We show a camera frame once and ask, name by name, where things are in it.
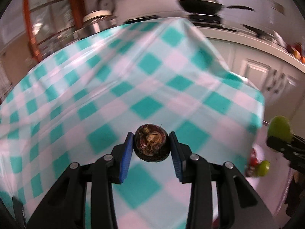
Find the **green apple with stem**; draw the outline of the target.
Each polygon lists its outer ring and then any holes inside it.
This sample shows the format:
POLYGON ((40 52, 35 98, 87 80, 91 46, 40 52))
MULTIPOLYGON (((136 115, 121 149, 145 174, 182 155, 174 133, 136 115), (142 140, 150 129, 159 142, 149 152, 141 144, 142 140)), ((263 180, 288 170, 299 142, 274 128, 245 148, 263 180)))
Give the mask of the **green apple with stem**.
POLYGON ((270 162, 267 160, 262 161, 259 165, 256 166, 256 175, 258 177, 264 177, 268 174, 270 169, 270 162))

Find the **dark red apple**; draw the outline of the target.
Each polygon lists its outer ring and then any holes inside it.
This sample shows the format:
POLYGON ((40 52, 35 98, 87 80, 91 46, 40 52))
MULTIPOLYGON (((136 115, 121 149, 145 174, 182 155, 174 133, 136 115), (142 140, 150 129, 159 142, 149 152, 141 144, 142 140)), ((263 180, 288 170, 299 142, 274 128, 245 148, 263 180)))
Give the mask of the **dark red apple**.
POLYGON ((257 153, 254 148, 251 149, 250 158, 248 159, 247 167, 245 170, 246 177, 252 177, 255 175, 255 169, 258 166, 259 162, 257 159, 257 153))

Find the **dark wrinkled fruit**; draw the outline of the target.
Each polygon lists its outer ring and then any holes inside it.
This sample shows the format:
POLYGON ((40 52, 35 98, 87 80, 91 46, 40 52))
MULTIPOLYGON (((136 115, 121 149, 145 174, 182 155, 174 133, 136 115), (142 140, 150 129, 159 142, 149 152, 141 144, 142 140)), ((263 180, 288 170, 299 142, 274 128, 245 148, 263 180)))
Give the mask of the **dark wrinkled fruit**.
POLYGON ((164 161, 170 154, 169 135, 160 126, 141 125, 133 137, 133 150, 146 162, 164 161))

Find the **white plastic bin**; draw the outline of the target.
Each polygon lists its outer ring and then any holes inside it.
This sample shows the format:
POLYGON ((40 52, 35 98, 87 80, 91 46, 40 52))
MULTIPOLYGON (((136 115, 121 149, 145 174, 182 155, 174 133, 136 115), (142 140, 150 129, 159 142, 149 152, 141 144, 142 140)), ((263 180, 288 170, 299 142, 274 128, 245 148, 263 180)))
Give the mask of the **white plastic bin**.
POLYGON ((293 178, 293 170, 281 153, 267 146, 268 126, 268 122, 263 122, 255 135, 246 132, 240 126, 219 126, 212 134, 215 142, 212 144, 210 155, 205 150, 204 156, 209 156, 209 161, 217 164, 231 161, 243 174, 252 148, 256 151, 259 162, 267 160, 270 163, 267 175, 248 177, 247 181, 262 198, 275 221, 279 223, 278 216, 281 214, 281 208, 285 206, 284 201, 293 178))

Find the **white kitchen cabinet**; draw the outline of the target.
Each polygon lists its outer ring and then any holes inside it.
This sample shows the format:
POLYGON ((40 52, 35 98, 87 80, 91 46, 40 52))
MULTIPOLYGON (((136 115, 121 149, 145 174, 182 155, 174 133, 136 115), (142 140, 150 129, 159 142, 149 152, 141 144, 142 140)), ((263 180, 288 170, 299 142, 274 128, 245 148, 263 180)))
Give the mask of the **white kitchen cabinet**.
POLYGON ((232 72, 246 77, 265 97, 264 120, 277 115, 290 120, 304 136, 304 64, 266 40, 234 31, 200 28, 232 72))

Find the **teal pink checkered tablecloth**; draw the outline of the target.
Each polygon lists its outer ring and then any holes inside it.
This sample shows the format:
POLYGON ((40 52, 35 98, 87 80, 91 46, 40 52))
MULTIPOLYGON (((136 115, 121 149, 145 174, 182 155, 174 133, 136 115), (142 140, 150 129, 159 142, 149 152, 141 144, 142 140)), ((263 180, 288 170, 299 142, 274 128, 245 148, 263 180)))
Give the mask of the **teal pink checkered tablecloth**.
POLYGON ((72 162, 95 162, 151 123, 243 171, 264 97, 185 19, 121 25, 33 68, 1 104, 1 199, 29 219, 72 162))

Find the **black gas stove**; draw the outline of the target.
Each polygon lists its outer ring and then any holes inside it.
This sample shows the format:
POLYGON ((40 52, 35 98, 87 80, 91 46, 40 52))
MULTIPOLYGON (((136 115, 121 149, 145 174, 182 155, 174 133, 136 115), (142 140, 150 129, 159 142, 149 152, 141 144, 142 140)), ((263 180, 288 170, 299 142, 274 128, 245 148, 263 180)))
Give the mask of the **black gas stove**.
MULTIPOLYGON (((131 24, 131 23, 155 20, 160 18, 161 17, 158 15, 147 15, 143 17, 128 19, 127 21, 124 22, 124 24, 131 24)), ((197 27, 208 27, 219 30, 238 32, 238 30, 236 30, 235 28, 223 25, 222 19, 218 15, 189 14, 186 15, 185 18, 188 19, 191 23, 193 23, 197 27)))

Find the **black wok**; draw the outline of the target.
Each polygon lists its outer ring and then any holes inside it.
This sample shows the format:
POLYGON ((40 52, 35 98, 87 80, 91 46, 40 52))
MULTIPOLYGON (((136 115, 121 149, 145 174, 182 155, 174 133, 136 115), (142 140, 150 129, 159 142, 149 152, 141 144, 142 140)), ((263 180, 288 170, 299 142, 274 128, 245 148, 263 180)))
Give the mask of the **black wok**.
POLYGON ((180 7, 191 14, 216 15, 222 9, 242 9, 254 11, 253 8, 243 5, 225 6, 219 0, 178 0, 180 7))

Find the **steel pot with white lid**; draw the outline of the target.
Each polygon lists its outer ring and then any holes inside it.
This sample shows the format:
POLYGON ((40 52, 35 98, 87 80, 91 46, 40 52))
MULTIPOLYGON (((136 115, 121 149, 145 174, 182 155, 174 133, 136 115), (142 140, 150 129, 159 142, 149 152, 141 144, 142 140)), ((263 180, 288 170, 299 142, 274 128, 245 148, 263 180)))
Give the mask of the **steel pot with white lid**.
POLYGON ((73 32, 75 40, 87 38, 101 31, 115 27, 117 24, 116 16, 109 10, 97 10, 85 15, 83 27, 73 32))

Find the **brown wooden window frame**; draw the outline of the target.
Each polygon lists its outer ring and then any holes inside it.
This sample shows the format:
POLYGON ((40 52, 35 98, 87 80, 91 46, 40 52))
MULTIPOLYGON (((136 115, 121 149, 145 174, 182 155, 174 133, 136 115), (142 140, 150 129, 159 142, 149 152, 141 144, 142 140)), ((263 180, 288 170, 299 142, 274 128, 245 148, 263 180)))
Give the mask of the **brown wooden window frame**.
POLYGON ((39 63, 73 42, 83 27, 84 0, 23 0, 28 46, 39 63))

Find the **round wall gauge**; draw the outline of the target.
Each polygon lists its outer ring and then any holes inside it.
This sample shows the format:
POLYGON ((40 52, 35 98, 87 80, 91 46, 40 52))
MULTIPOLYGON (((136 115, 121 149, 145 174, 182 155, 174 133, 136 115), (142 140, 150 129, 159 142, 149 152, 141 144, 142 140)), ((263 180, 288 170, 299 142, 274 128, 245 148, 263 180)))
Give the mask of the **round wall gauge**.
POLYGON ((97 0, 96 7, 98 10, 107 10, 113 14, 116 9, 115 0, 97 0))

